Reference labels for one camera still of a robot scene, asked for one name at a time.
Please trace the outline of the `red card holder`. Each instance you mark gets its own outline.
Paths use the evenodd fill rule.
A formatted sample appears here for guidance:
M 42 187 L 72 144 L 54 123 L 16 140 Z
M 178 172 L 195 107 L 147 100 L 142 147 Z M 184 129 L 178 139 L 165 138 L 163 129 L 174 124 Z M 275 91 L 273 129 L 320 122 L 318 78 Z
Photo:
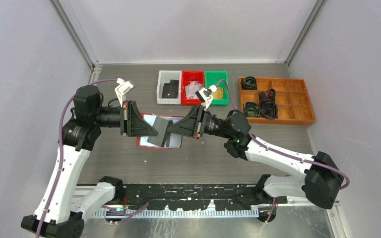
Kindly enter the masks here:
M 141 113 L 141 117 L 157 131 L 157 135 L 139 137 L 136 140 L 137 147 L 152 149 L 173 149 L 181 147 L 182 136 L 168 132 L 167 127 L 180 121 L 183 117 L 158 116 L 144 113 Z

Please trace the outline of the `dark grey card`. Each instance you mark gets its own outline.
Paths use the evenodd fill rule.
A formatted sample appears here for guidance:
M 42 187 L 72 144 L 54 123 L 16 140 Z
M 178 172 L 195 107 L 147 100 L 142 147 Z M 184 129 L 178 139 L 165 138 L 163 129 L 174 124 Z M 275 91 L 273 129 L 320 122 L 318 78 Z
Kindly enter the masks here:
M 170 119 L 156 116 L 152 127 L 158 131 L 158 135 L 149 136 L 147 142 L 157 147 L 167 148 L 171 137 L 171 133 L 167 131 L 167 128 L 173 124 L 173 121 Z

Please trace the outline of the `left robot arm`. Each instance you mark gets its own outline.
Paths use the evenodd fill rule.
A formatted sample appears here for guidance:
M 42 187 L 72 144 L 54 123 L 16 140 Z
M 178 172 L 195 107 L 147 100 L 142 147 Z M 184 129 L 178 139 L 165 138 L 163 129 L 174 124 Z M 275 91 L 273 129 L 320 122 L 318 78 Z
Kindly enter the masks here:
M 158 134 L 141 118 L 135 101 L 113 107 L 103 106 L 103 100 L 95 85 L 78 88 L 69 100 L 71 118 L 60 121 L 58 155 L 48 187 L 35 212 L 21 222 L 23 229 L 38 238 L 78 238 L 87 220 L 103 205 L 126 200 L 123 181 L 105 176 L 79 202 L 72 202 L 79 175 L 102 128 L 119 128 L 128 137 Z

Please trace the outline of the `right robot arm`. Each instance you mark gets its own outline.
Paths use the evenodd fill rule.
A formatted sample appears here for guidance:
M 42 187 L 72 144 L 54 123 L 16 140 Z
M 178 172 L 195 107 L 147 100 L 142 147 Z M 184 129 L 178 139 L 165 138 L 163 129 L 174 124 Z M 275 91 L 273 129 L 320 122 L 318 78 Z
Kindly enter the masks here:
M 247 117 L 231 110 L 225 119 L 203 106 L 193 106 L 178 122 L 167 127 L 169 133 L 199 139 L 203 134 L 226 138 L 226 151 L 234 158 L 258 162 L 286 173 L 284 177 L 262 175 L 253 199 L 266 204 L 278 197 L 301 197 L 312 204 L 331 209 L 341 189 L 348 185 L 343 173 L 324 152 L 303 154 L 281 148 L 254 136 Z

